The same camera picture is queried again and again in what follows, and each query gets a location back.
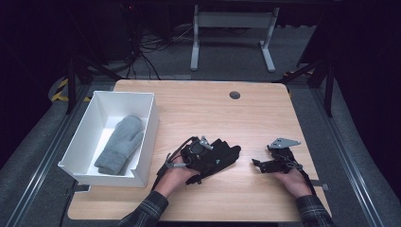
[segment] gray carpet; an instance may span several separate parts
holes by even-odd
[[[233,35],[225,30],[202,32],[197,72],[189,70],[192,43],[188,40],[173,44],[162,51],[153,51],[146,56],[154,64],[162,79],[271,81],[280,79],[286,71],[296,69],[297,60],[312,32],[313,27],[275,29],[270,44],[270,52],[276,66],[275,73],[267,72],[257,45],[257,42],[261,40],[260,37],[264,36],[264,31],[257,29],[248,30],[242,35]],[[144,61],[137,60],[133,69],[138,79],[149,79],[149,69]],[[126,76],[127,71],[119,74]],[[134,79],[135,75],[131,72],[129,77]],[[150,78],[156,79],[153,72]],[[339,226],[369,226],[369,221],[341,163],[333,135],[325,124],[325,115],[320,112],[321,103],[315,101],[315,90],[310,90],[305,85],[306,80],[307,77],[298,78],[289,83],[288,88],[318,174],[322,182],[330,186],[330,190],[325,191],[325,195],[333,220]],[[59,84],[60,81],[55,81],[54,88],[49,91],[50,95]],[[90,96],[94,90],[111,90],[113,84],[114,81],[111,79],[99,76],[95,77],[93,83],[87,88],[88,91],[84,90],[86,86],[79,83],[78,89],[82,89],[81,91],[87,93],[86,96]],[[323,94],[323,87],[317,92]],[[65,153],[87,105],[88,102],[81,103],[72,117],[65,115],[66,102],[53,102],[50,110],[1,169],[0,226],[6,226],[20,198],[24,195],[29,181],[35,176],[37,167],[46,156],[48,148],[52,147],[53,138],[61,123],[68,117],[71,117],[71,122],[63,134],[55,156],[50,160],[50,168],[44,173],[44,181],[37,194],[31,198],[31,203],[27,204],[26,213],[22,214],[16,226],[58,226],[62,222],[63,226],[87,227],[114,226],[117,223],[116,220],[71,220],[63,215],[69,198],[67,189],[71,188],[74,180],[59,169],[57,163]],[[351,152],[357,164],[373,204],[381,216],[383,226],[401,226],[400,202],[363,146],[337,84],[332,110],[332,120],[337,126],[343,144]],[[280,223],[279,225],[302,226],[301,223]]]

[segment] plaid sleeve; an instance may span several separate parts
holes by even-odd
[[[295,203],[305,227],[336,226],[317,196],[300,197]]]
[[[120,220],[117,227],[156,226],[167,206],[168,200],[164,196],[151,191],[132,213]]]

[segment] metal bar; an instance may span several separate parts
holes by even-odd
[[[353,157],[351,156],[346,146],[342,143],[342,139],[336,123],[334,122],[334,119],[328,117],[325,112],[322,95],[317,89],[311,89],[311,93],[315,101],[318,103],[319,112],[323,117],[327,128],[330,130],[333,136],[333,139],[337,146],[336,151],[339,155],[342,166],[344,167],[345,173],[347,174],[348,179],[350,180],[350,183],[355,191],[357,199],[359,200],[360,206],[362,207],[366,219],[368,220],[370,226],[384,226],[383,221],[381,220],[381,217],[371,200],[369,190],[357,168],[356,163],[354,162]]]
[[[89,85],[82,85],[79,89],[78,93],[78,100],[79,103],[77,104],[76,108],[73,109],[71,114],[66,114],[61,122],[61,126],[59,127],[58,131],[56,132],[55,137],[53,138],[47,152],[45,153],[43,159],[38,165],[35,173],[33,174],[28,186],[26,187],[26,191],[24,192],[23,196],[21,197],[20,201],[18,202],[17,206],[15,207],[12,215],[10,216],[6,226],[21,226],[23,220],[26,216],[26,213],[32,204],[33,200],[35,199],[36,195],[39,192],[39,189],[44,182],[44,179],[57,156],[57,152],[60,150],[61,141],[71,123],[71,120],[74,119],[74,116],[77,114],[77,109],[82,103],[82,100],[85,98],[89,91]]]

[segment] hand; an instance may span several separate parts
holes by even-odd
[[[178,156],[173,161],[173,163],[182,163],[182,162],[183,158],[181,156]],[[192,168],[187,168],[187,167],[169,168],[166,171],[165,175],[162,177],[162,179],[157,183],[154,190],[162,194],[164,197],[168,198],[175,189],[177,189],[181,185],[184,185],[189,178],[197,174],[199,174],[199,172]]]
[[[296,199],[302,196],[312,195],[312,192],[305,182],[304,176],[296,168],[292,168],[287,174],[274,172],[271,173],[271,175],[280,180]]]

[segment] person's right hand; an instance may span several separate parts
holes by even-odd
[[[304,176],[296,168],[292,168],[287,174],[274,172],[271,173],[271,175],[280,180],[296,199],[302,196],[312,195],[312,192],[305,182]]]

